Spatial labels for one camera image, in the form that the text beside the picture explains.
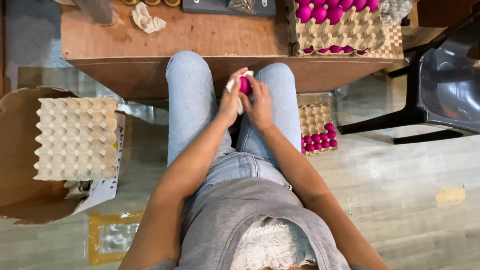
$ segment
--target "empty egg tray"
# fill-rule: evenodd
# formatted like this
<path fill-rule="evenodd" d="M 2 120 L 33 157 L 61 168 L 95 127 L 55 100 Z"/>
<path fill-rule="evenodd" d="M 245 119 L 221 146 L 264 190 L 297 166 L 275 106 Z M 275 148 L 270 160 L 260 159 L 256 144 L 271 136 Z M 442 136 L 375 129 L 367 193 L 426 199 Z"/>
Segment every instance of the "empty egg tray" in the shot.
<path fill-rule="evenodd" d="M 288 40 L 293 45 L 293 53 L 298 56 L 314 55 L 352 55 L 357 56 L 357 50 L 379 49 L 386 41 L 386 34 L 383 28 L 380 9 L 370 12 L 369 7 L 365 7 L 356 12 L 356 7 L 352 6 L 343 12 L 342 18 L 338 23 L 330 25 L 330 20 L 325 19 L 320 24 L 315 24 L 315 19 L 310 18 L 306 23 L 300 23 L 300 19 L 295 15 L 299 4 L 294 0 L 285 0 L 288 8 Z M 327 51 L 319 53 L 318 49 L 324 49 L 332 45 L 344 47 L 351 46 L 352 52 L 345 53 L 340 51 L 332 53 Z M 313 52 L 305 53 L 303 49 L 313 46 Z"/>
<path fill-rule="evenodd" d="M 326 123 L 332 122 L 330 114 L 330 106 L 328 103 L 310 104 L 299 107 L 300 116 L 300 131 L 302 137 L 305 135 L 312 136 L 313 134 L 328 133 L 324 128 Z M 313 152 L 305 152 L 304 155 L 311 156 L 314 154 L 321 154 L 325 151 L 335 151 L 338 147 L 322 148 L 314 150 Z"/>
<path fill-rule="evenodd" d="M 117 176 L 117 102 L 113 98 L 39 98 L 37 180 L 90 181 Z"/>

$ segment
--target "woman's left hand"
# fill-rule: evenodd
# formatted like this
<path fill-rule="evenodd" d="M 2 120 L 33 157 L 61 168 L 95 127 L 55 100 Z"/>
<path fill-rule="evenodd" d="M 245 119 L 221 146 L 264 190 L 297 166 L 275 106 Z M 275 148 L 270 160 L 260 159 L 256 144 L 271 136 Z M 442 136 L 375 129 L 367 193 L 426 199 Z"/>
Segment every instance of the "woman's left hand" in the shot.
<path fill-rule="evenodd" d="M 233 125 L 235 120 L 237 119 L 238 116 L 238 95 L 240 92 L 240 78 L 239 75 L 245 73 L 248 70 L 248 68 L 241 68 L 237 70 L 234 74 L 230 76 L 228 80 L 234 79 L 235 84 L 232 87 L 232 91 L 228 92 L 226 89 L 223 91 L 223 96 L 220 101 L 220 108 L 218 109 L 218 113 L 216 115 L 216 118 L 221 120 L 226 128 L 230 127 Z"/>

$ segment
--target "woman's hand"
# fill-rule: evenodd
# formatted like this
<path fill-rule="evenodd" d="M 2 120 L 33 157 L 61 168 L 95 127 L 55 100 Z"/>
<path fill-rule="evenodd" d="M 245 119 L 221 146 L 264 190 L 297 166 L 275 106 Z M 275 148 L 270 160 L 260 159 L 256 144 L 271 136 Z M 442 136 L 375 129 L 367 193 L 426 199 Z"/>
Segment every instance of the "woman's hand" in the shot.
<path fill-rule="evenodd" d="M 272 120 L 272 100 L 268 94 L 268 87 L 266 84 L 255 80 L 250 75 L 247 79 L 252 85 L 253 89 L 253 104 L 250 103 L 248 97 L 241 93 L 239 94 L 245 112 L 248 114 L 248 120 L 253 126 L 261 132 L 273 126 Z"/>
<path fill-rule="evenodd" d="M 218 114 L 216 115 L 216 118 L 222 121 L 225 124 L 225 128 L 230 127 L 233 125 L 235 120 L 237 119 L 238 116 L 238 107 L 239 107 L 239 102 L 238 102 L 238 96 L 240 92 L 240 78 L 239 75 L 245 73 L 248 70 L 248 68 L 244 67 L 239 70 L 237 70 L 234 74 L 230 76 L 228 79 L 229 81 L 231 79 L 235 80 L 235 84 L 232 87 L 232 91 L 228 92 L 226 89 L 223 91 L 223 96 L 220 101 L 220 108 L 218 108 Z"/>

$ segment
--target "black chair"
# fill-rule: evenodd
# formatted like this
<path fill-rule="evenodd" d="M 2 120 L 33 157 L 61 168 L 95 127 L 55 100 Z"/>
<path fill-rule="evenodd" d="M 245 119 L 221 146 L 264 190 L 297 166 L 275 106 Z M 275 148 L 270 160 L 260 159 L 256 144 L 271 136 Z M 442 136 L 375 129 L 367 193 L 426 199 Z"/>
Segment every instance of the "black chair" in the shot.
<path fill-rule="evenodd" d="M 410 66 L 389 77 L 408 75 L 402 110 L 358 123 L 338 126 L 341 134 L 413 124 L 451 129 L 395 138 L 394 144 L 426 142 L 480 134 L 480 12 L 446 29 L 414 51 Z"/>

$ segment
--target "knee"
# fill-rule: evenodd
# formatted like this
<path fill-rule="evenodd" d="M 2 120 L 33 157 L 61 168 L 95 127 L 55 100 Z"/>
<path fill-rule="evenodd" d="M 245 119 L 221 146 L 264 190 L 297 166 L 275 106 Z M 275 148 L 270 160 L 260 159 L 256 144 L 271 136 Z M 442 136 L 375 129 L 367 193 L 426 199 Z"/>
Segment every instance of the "knee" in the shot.
<path fill-rule="evenodd" d="M 171 68 L 173 65 L 181 65 L 183 69 L 188 67 L 199 68 L 203 67 L 204 65 L 208 66 L 205 60 L 198 54 L 189 51 L 189 50 L 182 50 L 174 54 L 170 61 L 168 61 L 168 68 Z"/>
<path fill-rule="evenodd" d="M 262 69 L 262 73 L 267 73 L 270 75 L 280 75 L 282 77 L 291 77 L 293 78 L 292 70 L 284 63 L 274 63 L 270 64 Z"/>

